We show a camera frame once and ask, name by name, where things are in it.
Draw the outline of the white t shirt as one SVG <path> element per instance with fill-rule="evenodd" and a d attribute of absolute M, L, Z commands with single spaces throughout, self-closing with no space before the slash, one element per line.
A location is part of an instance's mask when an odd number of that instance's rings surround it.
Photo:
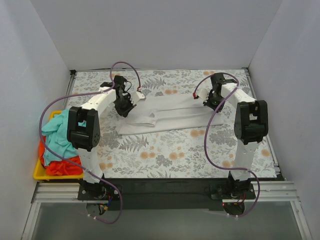
<path fill-rule="evenodd" d="M 206 127 L 214 110 L 189 94 L 148 96 L 119 119 L 119 135 L 137 135 Z"/>

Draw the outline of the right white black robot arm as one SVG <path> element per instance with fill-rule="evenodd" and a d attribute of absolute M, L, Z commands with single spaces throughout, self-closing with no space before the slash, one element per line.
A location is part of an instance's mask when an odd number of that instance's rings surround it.
<path fill-rule="evenodd" d="M 259 143 L 268 134 L 268 105 L 264 100 L 256 100 L 239 88 L 239 80 L 227 73 L 219 72 L 210 76 L 212 89 L 209 92 L 194 93 L 203 104 L 213 110 L 213 114 L 221 112 L 225 102 L 235 108 L 234 134 L 237 148 L 232 167 L 221 167 L 228 171 L 228 177 L 220 184 L 210 186 L 210 196 L 214 200 L 223 198 L 245 198 L 253 193 L 251 177 L 254 155 Z"/>

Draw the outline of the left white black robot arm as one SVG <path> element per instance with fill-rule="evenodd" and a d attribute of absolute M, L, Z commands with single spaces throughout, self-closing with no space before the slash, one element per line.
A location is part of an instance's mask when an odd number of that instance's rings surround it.
<path fill-rule="evenodd" d="M 101 138 L 100 115 L 114 104 L 118 115 L 126 118 L 137 103 L 145 99 L 140 88 L 129 93 L 129 81 L 116 75 L 112 82 L 103 82 L 97 95 L 81 106 L 73 106 L 68 112 L 67 140 L 76 149 L 83 170 L 81 187 L 85 194 L 95 200 L 104 200 L 114 189 L 101 181 L 104 174 L 98 160 L 97 146 Z"/>

